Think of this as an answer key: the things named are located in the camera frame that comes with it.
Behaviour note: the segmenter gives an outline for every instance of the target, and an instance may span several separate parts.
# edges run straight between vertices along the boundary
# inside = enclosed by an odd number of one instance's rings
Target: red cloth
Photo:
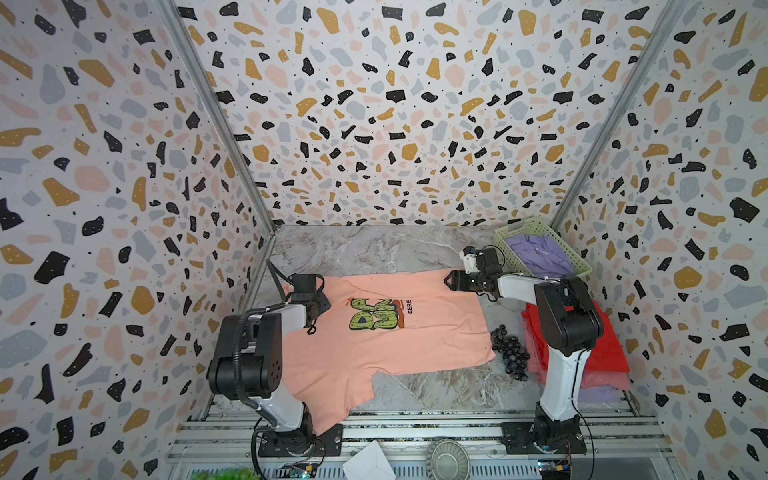
[[[624,356],[624,351],[621,349],[619,339],[616,338],[614,333],[614,327],[611,325],[611,321],[608,319],[608,315],[600,310],[600,307],[595,303],[594,308],[598,310],[600,318],[603,319],[603,336],[598,339],[598,344],[592,350],[592,354],[587,360],[587,366],[585,371],[592,372],[625,372],[629,373],[629,364],[627,363],[627,357]],[[523,318],[528,322],[528,328],[531,329],[533,335],[534,347],[538,358],[541,360],[541,366],[544,369],[548,369],[549,366],[549,348],[547,342],[544,340],[544,335],[541,333],[541,321],[538,318],[538,308],[536,305],[528,304],[525,307],[525,311],[522,313]]]

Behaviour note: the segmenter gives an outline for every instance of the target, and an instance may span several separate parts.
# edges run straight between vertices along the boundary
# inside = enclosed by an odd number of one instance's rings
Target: side wall
[[[178,2],[278,224],[549,218],[664,5],[314,3]]]
[[[562,231],[690,478],[766,477],[767,5],[691,2]]]
[[[156,478],[264,233],[152,3],[0,14],[0,472]]]

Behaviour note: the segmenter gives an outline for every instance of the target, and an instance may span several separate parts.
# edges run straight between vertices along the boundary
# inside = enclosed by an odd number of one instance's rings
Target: green plastic basket
[[[560,248],[562,248],[565,254],[568,255],[568,258],[571,259],[576,276],[583,279],[592,273],[592,267],[589,266],[589,263],[585,262],[578,253],[574,252],[574,250],[565,243],[565,240],[561,239],[549,225],[542,222],[537,217],[530,217],[522,222],[513,223],[512,225],[507,225],[496,230],[496,234],[493,237],[493,244],[504,253],[504,258],[506,260],[505,270],[532,276],[531,271],[520,260],[520,257],[509,248],[509,245],[507,245],[505,240],[514,237],[515,235],[526,234],[540,237],[545,233],[549,233],[549,236],[560,245]]]

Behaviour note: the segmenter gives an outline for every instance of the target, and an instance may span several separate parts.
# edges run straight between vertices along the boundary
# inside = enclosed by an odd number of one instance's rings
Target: lavender folded cloth
[[[574,274],[571,259],[549,233],[542,237],[515,235],[506,242],[533,276],[562,278]]]

